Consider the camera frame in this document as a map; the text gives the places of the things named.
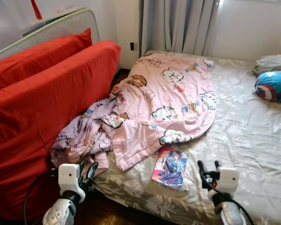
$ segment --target pink blanket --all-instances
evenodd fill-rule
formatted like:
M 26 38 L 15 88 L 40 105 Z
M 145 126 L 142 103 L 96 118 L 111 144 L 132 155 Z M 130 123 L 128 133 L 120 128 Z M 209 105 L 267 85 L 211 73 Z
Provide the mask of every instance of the pink blanket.
M 99 162 L 108 169 L 113 150 L 125 171 L 161 146 L 191 141 L 214 121 L 213 62 L 175 59 L 162 53 L 141 57 L 109 99 L 91 105 L 65 127 L 51 148 L 53 163 Z

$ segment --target mattress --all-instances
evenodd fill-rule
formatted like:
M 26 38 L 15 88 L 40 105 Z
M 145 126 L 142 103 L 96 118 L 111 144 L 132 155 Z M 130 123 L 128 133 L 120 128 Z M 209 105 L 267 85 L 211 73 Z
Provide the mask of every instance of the mattress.
M 159 52 L 175 58 L 196 56 Z M 185 176 L 188 191 L 177 191 L 151 180 L 158 152 L 126 172 L 108 154 L 109 170 L 95 178 L 96 189 L 123 205 L 134 207 L 182 225 L 215 225 L 213 203 L 201 188 L 197 160 L 207 169 L 214 161 L 240 172 L 235 200 L 255 224 L 281 225 L 281 103 L 269 102 L 252 90 L 253 62 L 213 59 L 212 73 L 217 112 L 211 128 L 199 139 L 173 148 L 188 155 Z

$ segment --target comic book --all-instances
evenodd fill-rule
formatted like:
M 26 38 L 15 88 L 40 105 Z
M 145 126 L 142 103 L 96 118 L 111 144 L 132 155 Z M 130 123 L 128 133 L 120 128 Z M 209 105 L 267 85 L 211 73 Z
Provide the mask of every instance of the comic book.
M 152 179 L 173 189 L 181 189 L 187 156 L 184 152 L 163 146 L 160 149 Z

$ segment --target black cable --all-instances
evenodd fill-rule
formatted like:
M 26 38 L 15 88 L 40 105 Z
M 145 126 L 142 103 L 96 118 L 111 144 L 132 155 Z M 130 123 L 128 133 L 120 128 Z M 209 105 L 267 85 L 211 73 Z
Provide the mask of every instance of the black cable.
M 43 220 L 43 218 L 41 217 L 41 218 L 37 219 L 36 221 L 34 221 L 32 225 L 36 225 L 38 222 L 41 222 L 42 220 Z
M 252 218 L 250 217 L 250 215 L 248 214 L 248 212 L 244 209 L 244 207 L 241 206 L 241 204 L 239 204 L 237 201 L 235 201 L 233 198 L 231 198 L 229 195 L 215 189 L 212 185 L 210 185 L 206 180 L 204 180 L 204 182 L 214 191 L 216 191 L 217 193 L 221 194 L 222 196 L 228 198 L 231 202 L 235 203 L 239 208 L 241 208 L 241 210 L 244 212 L 244 214 L 247 216 L 248 220 L 250 221 L 251 225 L 255 225 Z
M 24 200 L 24 206 L 23 206 L 23 220 L 24 220 L 24 224 L 27 225 L 27 218 L 26 218 L 26 205 L 27 205 L 27 200 L 28 200 L 28 197 L 30 195 L 30 192 L 31 190 L 33 189 L 33 186 L 36 184 L 36 182 L 45 174 L 51 174 L 51 172 L 44 172 L 40 175 L 38 175 L 36 177 L 36 179 L 32 182 L 32 184 L 30 184 L 28 190 L 27 190 L 27 194 L 25 196 L 25 200 Z

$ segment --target pillow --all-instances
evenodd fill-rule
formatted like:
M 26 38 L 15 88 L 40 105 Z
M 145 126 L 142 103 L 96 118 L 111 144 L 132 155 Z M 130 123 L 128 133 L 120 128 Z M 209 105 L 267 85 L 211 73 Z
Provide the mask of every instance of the pillow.
M 0 89 L 46 70 L 92 45 L 90 28 L 36 45 L 0 60 Z
M 267 100 L 281 102 L 281 71 L 261 74 L 255 83 L 255 92 Z
M 252 70 L 255 76 L 259 76 L 262 73 L 268 71 L 280 71 L 281 70 L 281 55 L 268 55 L 259 58 Z

